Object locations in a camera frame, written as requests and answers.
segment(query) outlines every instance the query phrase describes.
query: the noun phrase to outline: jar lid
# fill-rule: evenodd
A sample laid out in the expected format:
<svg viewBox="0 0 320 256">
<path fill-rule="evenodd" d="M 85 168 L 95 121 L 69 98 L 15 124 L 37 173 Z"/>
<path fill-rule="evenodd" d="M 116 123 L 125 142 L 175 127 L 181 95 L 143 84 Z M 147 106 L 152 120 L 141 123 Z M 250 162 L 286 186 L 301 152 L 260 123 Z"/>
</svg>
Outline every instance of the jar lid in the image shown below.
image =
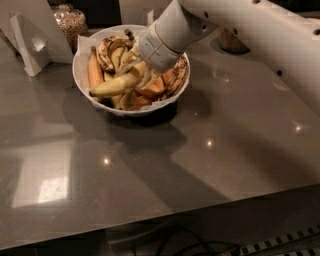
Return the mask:
<svg viewBox="0 0 320 256">
<path fill-rule="evenodd" d="M 50 5 L 60 5 L 60 4 L 67 4 L 71 3 L 72 0 L 48 0 Z"/>
</svg>

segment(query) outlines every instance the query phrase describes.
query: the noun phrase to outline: glass jar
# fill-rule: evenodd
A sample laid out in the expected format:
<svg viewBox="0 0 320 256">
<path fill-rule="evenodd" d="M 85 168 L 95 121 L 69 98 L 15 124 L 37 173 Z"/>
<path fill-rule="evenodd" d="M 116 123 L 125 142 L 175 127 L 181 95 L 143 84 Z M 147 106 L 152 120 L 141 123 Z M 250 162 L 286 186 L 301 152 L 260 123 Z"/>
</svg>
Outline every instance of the glass jar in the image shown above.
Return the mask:
<svg viewBox="0 0 320 256">
<path fill-rule="evenodd" d="M 51 6 L 53 15 L 73 53 L 77 51 L 78 35 L 88 34 L 86 16 L 71 4 Z"/>
<path fill-rule="evenodd" d="M 48 3 L 50 5 L 68 4 L 71 2 L 72 2 L 72 0 L 48 0 Z"/>
</svg>

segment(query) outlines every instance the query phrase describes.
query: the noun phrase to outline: banana peel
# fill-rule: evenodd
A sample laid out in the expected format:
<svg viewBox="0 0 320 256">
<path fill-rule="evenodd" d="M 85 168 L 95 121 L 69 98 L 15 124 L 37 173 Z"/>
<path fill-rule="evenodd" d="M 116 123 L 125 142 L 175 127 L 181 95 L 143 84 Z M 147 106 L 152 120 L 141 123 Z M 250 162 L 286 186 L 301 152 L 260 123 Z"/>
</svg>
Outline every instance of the banana peel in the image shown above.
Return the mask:
<svg viewBox="0 0 320 256">
<path fill-rule="evenodd" d="M 127 89 L 120 100 L 120 107 L 125 111 L 139 110 L 152 104 L 152 99 L 139 95 L 133 89 Z"/>
<path fill-rule="evenodd" d="M 180 91 L 188 74 L 187 59 L 181 56 L 172 70 L 167 72 L 168 74 L 163 75 L 166 89 L 160 98 L 161 100 L 168 99 Z"/>
<path fill-rule="evenodd" d="M 165 84 L 162 76 L 159 76 L 153 84 L 147 87 L 135 89 L 135 91 L 140 95 L 143 95 L 151 99 L 158 98 L 159 95 L 161 95 L 164 92 L 164 90 L 165 90 Z"/>
<path fill-rule="evenodd" d="M 120 35 L 113 35 L 103 39 L 97 47 L 97 59 L 104 72 L 115 73 L 115 67 L 112 62 L 112 54 L 117 48 L 132 48 L 132 42 L 124 39 Z"/>
</svg>

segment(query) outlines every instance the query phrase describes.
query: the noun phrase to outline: dark background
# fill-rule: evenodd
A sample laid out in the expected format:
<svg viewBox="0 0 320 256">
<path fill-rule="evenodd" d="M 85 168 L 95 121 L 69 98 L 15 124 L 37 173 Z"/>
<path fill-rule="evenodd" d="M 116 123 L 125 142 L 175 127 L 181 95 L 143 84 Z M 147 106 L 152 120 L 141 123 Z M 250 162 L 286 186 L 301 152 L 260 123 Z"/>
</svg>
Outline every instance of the dark background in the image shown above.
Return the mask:
<svg viewBox="0 0 320 256">
<path fill-rule="evenodd" d="M 320 0 L 271 0 L 271 2 L 292 12 L 320 11 Z M 118 0 L 74 0 L 72 4 L 85 13 L 89 28 L 106 28 L 122 23 Z"/>
</svg>

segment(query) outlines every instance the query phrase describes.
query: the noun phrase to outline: countertop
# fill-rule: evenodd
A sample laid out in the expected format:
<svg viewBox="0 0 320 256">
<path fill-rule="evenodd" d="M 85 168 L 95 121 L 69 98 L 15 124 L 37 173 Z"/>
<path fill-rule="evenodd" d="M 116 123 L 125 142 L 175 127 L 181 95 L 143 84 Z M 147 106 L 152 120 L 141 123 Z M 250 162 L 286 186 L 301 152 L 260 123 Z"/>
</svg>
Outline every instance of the countertop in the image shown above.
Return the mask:
<svg viewBox="0 0 320 256">
<path fill-rule="evenodd" d="M 319 116 L 216 33 L 187 54 L 177 103 L 130 119 L 0 42 L 0 249 L 319 183 Z"/>
</svg>

